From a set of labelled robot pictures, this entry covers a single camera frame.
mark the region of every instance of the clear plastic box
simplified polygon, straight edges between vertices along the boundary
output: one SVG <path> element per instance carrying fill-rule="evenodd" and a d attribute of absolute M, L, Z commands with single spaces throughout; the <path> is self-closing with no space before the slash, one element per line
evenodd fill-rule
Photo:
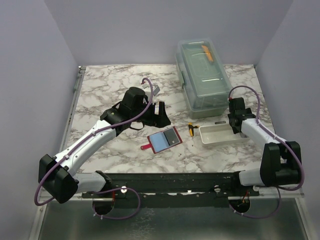
<path fill-rule="evenodd" d="M 180 41 L 175 57 L 190 118 L 222 115 L 232 86 L 211 40 Z"/>

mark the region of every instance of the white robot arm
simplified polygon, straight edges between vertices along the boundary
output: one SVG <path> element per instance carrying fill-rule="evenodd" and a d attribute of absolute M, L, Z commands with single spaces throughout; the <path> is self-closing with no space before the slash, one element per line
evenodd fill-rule
<path fill-rule="evenodd" d="M 131 123 L 134 121 L 141 122 L 143 126 L 157 128 L 170 125 L 165 103 L 158 103 L 158 114 L 155 114 L 156 103 L 151 102 L 152 98 L 150 97 L 148 101 L 148 96 L 142 89 L 130 87 L 123 100 L 107 109 L 96 124 L 73 145 L 54 157 L 46 154 L 41 158 L 39 186 L 43 186 L 59 203 L 65 203 L 75 193 L 100 191 L 108 182 L 102 172 L 77 173 L 77 171 L 102 145 L 114 139 L 122 131 L 131 128 Z M 37 188 L 34 199 L 36 205 L 41 204 L 38 202 L 39 189 L 40 187 Z"/>
<path fill-rule="evenodd" d="M 301 164 L 299 144 L 287 141 L 268 130 L 251 109 L 245 107 L 242 97 L 229 99 L 229 111 L 229 124 L 233 133 L 247 135 L 263 150 L 260 168 L 238 173 L 240 184 L 277 187 L 300 183 L 303 174 L 298 163 L 299 161 Z"/>

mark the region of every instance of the white marble countertop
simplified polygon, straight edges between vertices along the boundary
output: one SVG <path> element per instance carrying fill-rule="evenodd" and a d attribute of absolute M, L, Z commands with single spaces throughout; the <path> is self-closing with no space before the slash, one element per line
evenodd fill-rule
<path fill-rule="evenodd" d="M 253 87 L 261 97 L 261 120 L 273 130 L 271 119 L 253 65 L 226 65 L 226 73 L 233 87 Z M 164 101 L 171 125 L 176 126 L 183 143 L 154 154 L 151 149 L 141 150 L 148 143 L 147 136 L 161 129 L 146 126 L 143 130 L 127 129 L 102 146 L 83 164 L 79 172 L 92 173 L 195 173 L 234 172 L 259 168 L 262 150 L 253 141 L 216 147 L 203 147 L 199 131 L 190 137 L 188 123 L 206 126 L 225 120 L 222 116 L 190 119 L 183 90 L 175 65 L 102 65 L 88 66 L 85 71 L 68 146 L 85 134 L 108 108 L 122 100 L 129 87 L 141 86 L 143 77 L 161 89 L 155 100 Z M 246 107 L 257 110 L 255 95 L 245 88 L 238 88 L 234 97 L 243 97 Z"/>

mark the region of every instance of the white rectangular dish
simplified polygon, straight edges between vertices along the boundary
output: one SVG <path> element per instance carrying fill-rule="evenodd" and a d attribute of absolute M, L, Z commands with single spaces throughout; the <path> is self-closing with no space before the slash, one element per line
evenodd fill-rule
<path fill-rule="evenodd" d="M 204 147 L 241 143 L 249 140 L 243 133 L 234 134 L 228 123 L 199 127 Z"/>

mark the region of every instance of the gray wall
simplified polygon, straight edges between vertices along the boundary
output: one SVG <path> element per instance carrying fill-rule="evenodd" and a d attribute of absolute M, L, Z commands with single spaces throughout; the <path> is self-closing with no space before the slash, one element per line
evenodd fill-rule
<path fill-rule="evenodd" d="M 42 0 L 0 3 L 0 239 L 27 239 L 40 158 L 62 139 L 77 63 Z"/>
<path fill-rule="evenodd" d="M 319 0 L 295 0 L 256 71 L 277 134 L 301 145 L 303 190 L 320 236 L 319 9 Z"/>
<path fill-rule="evenodd" d="M 257 64 L 292 0 L 45 0 L 79 65 L 174 63 L 210 37 L 224 63 Z"/>

